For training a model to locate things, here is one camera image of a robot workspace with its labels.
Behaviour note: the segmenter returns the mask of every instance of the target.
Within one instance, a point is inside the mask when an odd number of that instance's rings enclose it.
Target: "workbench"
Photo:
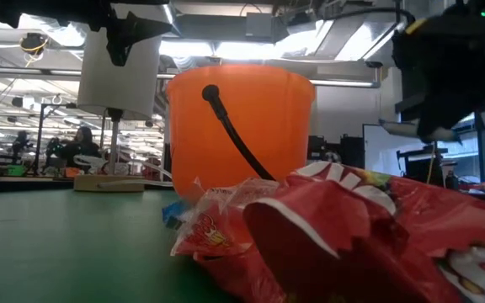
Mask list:
[[[173,191],[0,193],[0,302],[237,302],[170,257]]]

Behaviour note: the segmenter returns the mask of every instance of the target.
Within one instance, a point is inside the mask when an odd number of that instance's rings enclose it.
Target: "orange bucket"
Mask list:
[[[179,195],[185,196],[196,179],[207,190],[258,178],[203,99],[210,84],[220,89],[248,149],[276,180],[305,165],[316,96],[310,81],[273,66],[201,67],[168,85],[173,185]]]

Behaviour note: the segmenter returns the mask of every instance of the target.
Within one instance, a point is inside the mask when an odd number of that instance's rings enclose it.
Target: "green tabletop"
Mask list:
[[[0,302],[235,302],[170,257],[170,191],[0,194]]]

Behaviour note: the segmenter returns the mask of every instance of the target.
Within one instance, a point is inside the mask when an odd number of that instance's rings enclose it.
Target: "ceiling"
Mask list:
[[[173,15],[173,25],[176,29],[183,29],[185,35],[179,31],[166,35],[169,41],[199,41],[210,45],[217,50],[221,46],[218,37],[235,37],[234,32],[240,24],[246,23],[246,13],[271,13],[280,16],[282,23],[289,22],[290,12],[304,11],[312,1],[290,0],[279,2],[278,0],[256,0],[252,5],[246,0],[177,0],[169,7]],[[392,0],[365,0],[365,1],[336,1],[322,12],[324,16],[339,12],[348,12],[368,6],[393,6]],[[427,16],[432,11],[439,11],[435,8],[435,1],[412,0],[403,1],[402,5],[411,10],[415,15]],[[146,6],[140,11],[151,12],[156,19],[168,22],[169,15],[166,9],[161,7]],[[216,22],[224,22],[224,26],[218,26]],[[393,14],[363,15],[350,19],[341,19],[326,25],[321,22],[317,24],[315,31],[309,40],[298,44],[301,50],[291,47],[292,53],[273,58],[251,58],[241,60],[223,60],[223,64],[236,63],[257,63],[282,66],[292,72],[311,79],[343,79],[350,81],[370,81],[374,79],[374,71],[364,64],[363,61],[351,61],[360,59],[367,51],[361,48],[370,48],[390,30],[394,29],[395,16]],[[42,57],[32,61],[31,56],[26,55],[19,48],[19,41],[27,33],[40,33],[50,37],[50,43],[46,47]],[[69,28],[61,28],[54,20],[37,17],[22,17],[18,29],[12,29],[6,24],[0,23],[0,66],[57,69],[57,70],[81,70],[83,58],[83,43],[87,35],[88,27],[83,24],[71,24]],[[196,39],[196,37],[210,38],[207,40]],[[365,58],[371,61],[381,61],[386,66],[392,65],[390,54],[392,48],[390,43],[384,44],[373,56]],[[188,68],[197,66],[208,66],[219,64],[218,60],[207,56],[191,56],[188,58],[187,66],[182,66],[180,60],[169,54],[161,56],[160,72],[181,72]],[[157,88],[160,98],[152,100],[159,103],[155,107],[155,115],[152,117],[154,126],[148,128],[143,122],[125,123],[122,125],[124,136],[120,143],[131,149],[139,157],[150,155],[159,156],[163,152],[163,131],[165,125],[163,109],[166,104],[165,81],[159,81]],[[39,124],[40,104],[48,104],[54,99],[57,102],[74,103],[77,98],[79,82],[22,79],[12,77],[0,77],[0,152],[7,152],[8,145],[12,143],[19,128],[26,129],[33,140],[36,140],[36,128]],[[32,108],[17,108],[12,106],[12,100],[16,97],[31,97],[37,105]],[[16,117],[18,122],[9,122],[8,117]],[[71,138],[74,136],[77,125],[69,123],[69,118],[79,119],[83,125],[93,129],[95,140],[100,141],[101,117],[93,116],[79,109],[58,108],[52,111],[49,118],[44,122],[46,131],[42,136],[43,146],[53,136]],[[109,140],[110,133],[107,133],[105,141]]]

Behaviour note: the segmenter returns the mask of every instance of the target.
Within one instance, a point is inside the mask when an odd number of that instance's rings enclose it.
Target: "desk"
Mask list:
[[[236,302],[190,258],[170,257],[172,191],[0,194],[0,302]]]

